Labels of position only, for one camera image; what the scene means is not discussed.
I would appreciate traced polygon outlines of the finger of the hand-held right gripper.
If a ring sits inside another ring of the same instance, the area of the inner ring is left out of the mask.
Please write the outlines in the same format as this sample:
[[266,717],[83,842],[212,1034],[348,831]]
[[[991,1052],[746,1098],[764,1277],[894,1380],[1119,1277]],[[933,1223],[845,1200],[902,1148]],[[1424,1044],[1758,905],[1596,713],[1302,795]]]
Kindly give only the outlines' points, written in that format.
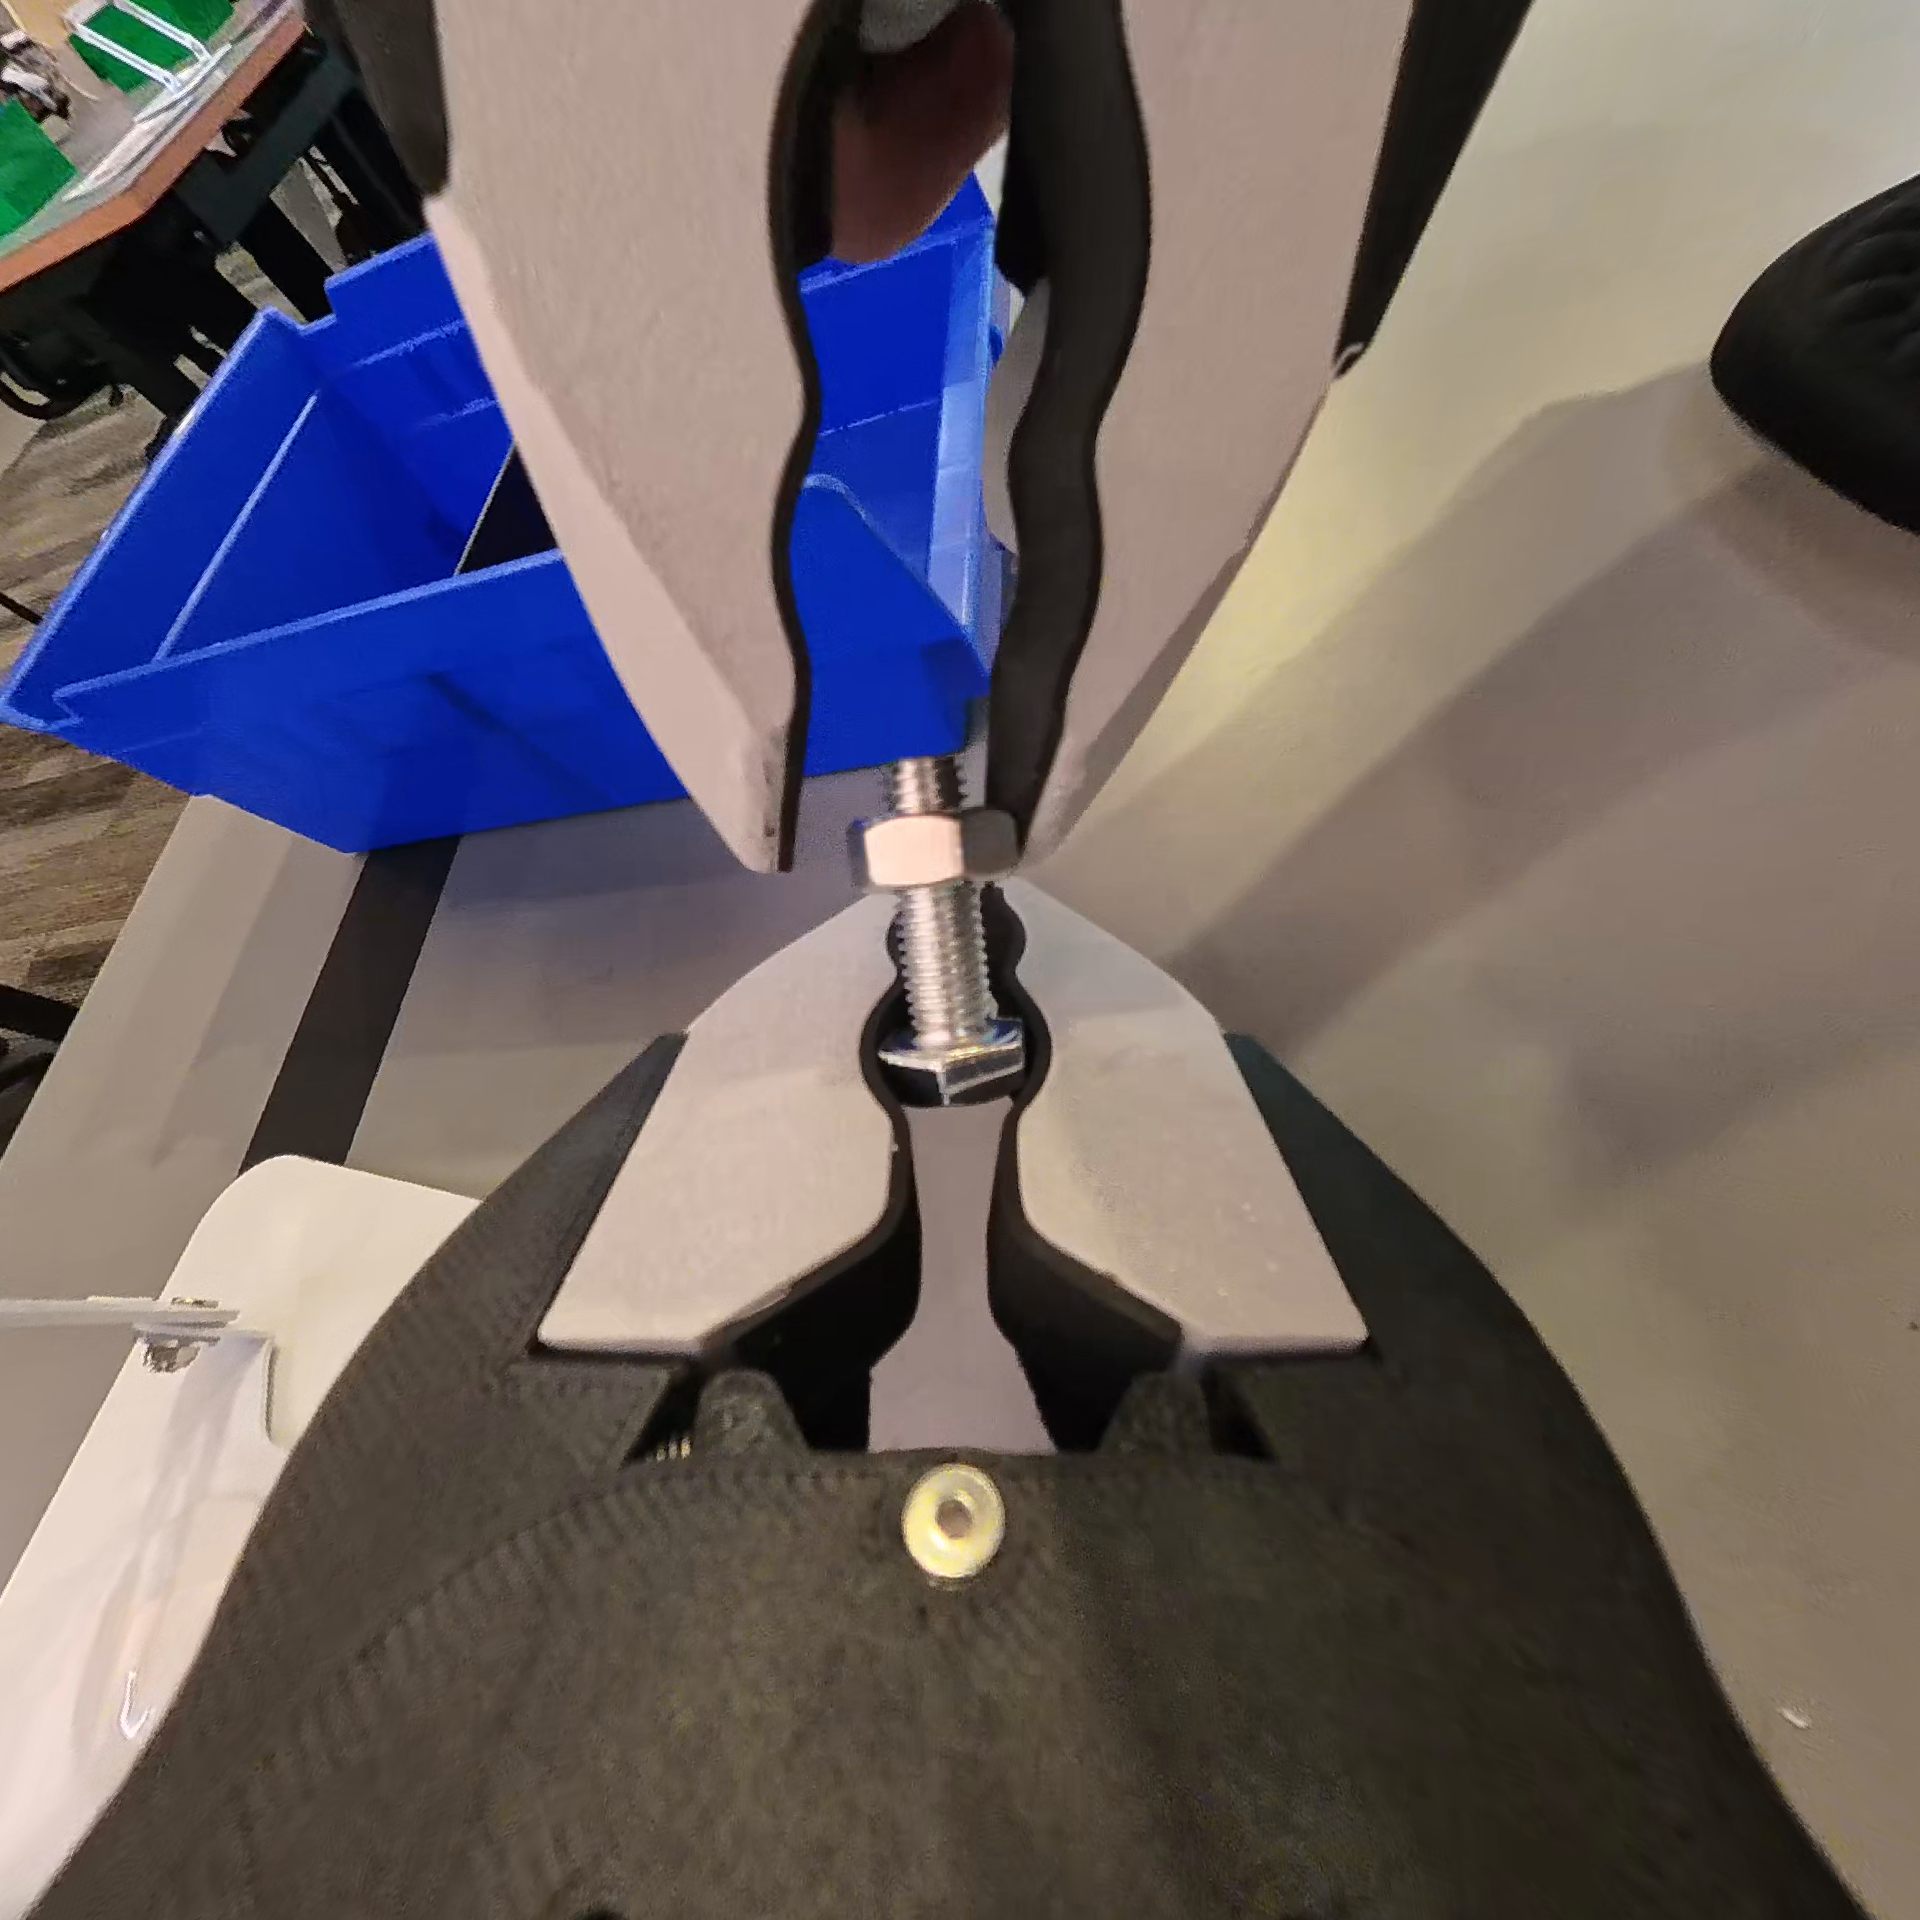
[[808,437],[780,232],[818,4],[434,4],[427,218],[597,639],[754,874],[790,865]]
[[1328,396],[1412,4],[1012,4],[1039,321],[991,385],[1014,594],[983,801],[1045,857],[1114,780]]

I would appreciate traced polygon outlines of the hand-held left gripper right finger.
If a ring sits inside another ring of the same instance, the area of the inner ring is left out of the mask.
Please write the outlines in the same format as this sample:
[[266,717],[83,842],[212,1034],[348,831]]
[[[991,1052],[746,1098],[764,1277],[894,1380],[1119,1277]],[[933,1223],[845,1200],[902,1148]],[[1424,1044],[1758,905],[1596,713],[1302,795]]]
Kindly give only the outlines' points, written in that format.
[[990,908],[1028,1068],[998,1133],[988,1297],[1055,1449],[1143,1379],[1346,1361],[1366,1329],[1227,1034],[1038,887]]

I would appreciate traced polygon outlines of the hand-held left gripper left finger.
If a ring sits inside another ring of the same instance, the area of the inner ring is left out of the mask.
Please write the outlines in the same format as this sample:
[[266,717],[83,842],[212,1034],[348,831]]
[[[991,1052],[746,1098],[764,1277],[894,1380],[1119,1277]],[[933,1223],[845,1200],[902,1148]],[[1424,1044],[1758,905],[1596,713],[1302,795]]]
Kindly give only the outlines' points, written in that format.
[[818,1449],[864,1449],[922,1306],[906,1113],[877,1080],[894,908],[853,905],[746,973],[672,1065],[540,1329],[547,1349],[775,1379]]

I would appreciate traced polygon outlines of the silver hex bolt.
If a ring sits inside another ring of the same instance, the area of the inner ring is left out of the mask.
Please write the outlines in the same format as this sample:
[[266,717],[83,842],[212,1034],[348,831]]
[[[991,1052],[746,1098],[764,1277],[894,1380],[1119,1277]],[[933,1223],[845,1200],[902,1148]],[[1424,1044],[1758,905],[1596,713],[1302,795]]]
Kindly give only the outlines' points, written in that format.
[[[967,803],[957,760],[917,757],[883,768],[879,810],[871,818],[957,810],[986,810]],[[906,1016],[902,1027],[879,1044],[879,1064],[908,1105],[972,1106],[1007,1098],[1023,1077],[1023,1027],[1000,1010],[991,986],[983,900],[994,882],[908,895],[859,887],[896,905],[894,952]]]

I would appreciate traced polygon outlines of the silver hex nut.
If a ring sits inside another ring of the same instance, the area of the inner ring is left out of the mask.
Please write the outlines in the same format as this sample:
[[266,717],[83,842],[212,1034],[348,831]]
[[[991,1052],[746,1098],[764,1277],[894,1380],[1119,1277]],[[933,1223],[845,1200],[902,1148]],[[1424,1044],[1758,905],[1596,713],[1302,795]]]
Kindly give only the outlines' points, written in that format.
[[1000,880],[1022,857],[1016,825],[991,807],[858,820],[847,851],[854,882],[869,895]]

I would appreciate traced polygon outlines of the blue plastic bin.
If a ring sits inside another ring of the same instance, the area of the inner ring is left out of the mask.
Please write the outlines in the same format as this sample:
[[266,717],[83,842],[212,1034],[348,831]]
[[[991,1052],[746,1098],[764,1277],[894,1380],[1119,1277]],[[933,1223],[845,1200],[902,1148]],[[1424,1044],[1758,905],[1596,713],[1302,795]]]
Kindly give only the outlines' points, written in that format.
[[[349,856],[676,801],[544,533],[483,533],[509,427],[432,239],[260,314],[5,684],[5,722]],[[800,300],[823,420],[790,528],[805,770],[957,753],[998,549],[994,216]]]

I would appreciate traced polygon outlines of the person's right hand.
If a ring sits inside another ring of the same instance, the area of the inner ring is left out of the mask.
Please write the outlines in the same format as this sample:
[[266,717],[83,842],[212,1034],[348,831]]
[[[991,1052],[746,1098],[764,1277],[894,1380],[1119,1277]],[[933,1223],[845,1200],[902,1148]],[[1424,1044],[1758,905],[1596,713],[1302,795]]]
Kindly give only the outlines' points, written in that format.
[[917,242],[1012,120],[1016,37],[994,3],[861,3],[831,104],[827,256]]

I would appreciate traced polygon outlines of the black wrist rest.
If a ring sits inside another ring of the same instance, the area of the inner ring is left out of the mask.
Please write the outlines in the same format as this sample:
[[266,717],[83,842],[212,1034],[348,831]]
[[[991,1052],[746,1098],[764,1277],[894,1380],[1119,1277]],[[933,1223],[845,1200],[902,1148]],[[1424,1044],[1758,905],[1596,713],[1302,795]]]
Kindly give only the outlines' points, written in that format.
[[1725,408],[1863,513],[1917,531],[1917,181],[1773,258],[1709,355]]

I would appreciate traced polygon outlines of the wooden desk with green bins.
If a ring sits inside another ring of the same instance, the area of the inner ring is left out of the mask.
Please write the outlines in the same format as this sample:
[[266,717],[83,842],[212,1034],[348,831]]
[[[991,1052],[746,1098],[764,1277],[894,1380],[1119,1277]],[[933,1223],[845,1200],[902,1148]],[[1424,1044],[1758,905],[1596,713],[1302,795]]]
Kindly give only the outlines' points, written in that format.
[[66,136],[75,177],[2,242],[11,292],[143,219],[299,49],[299,3],[240,4],[189,66],[138,96],[83,101]]

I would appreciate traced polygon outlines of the green bin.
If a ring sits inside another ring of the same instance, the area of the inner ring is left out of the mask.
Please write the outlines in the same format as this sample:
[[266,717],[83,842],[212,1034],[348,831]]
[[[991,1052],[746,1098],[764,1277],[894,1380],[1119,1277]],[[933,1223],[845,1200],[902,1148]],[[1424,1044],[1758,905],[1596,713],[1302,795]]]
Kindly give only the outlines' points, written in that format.
[[75,184],[78,170],[19,101],[2,101],[2,233],[11,233]]
[[119,91],[170,90],[227,47],[234,3],[75,3],[63,33],[85,66]]

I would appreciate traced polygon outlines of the white metal stand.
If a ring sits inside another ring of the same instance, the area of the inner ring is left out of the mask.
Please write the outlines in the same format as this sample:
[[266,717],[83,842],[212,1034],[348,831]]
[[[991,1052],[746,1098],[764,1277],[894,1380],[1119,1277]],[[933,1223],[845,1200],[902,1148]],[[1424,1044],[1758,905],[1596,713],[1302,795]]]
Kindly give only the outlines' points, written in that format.
[[2,1599],[2,1913],[26,1915],[196,1659],[240,1549],[348,1357],[476,1200],[267,1160],[155,1303],[10,1303],[5,1333],[112,1329],[112,1380]]

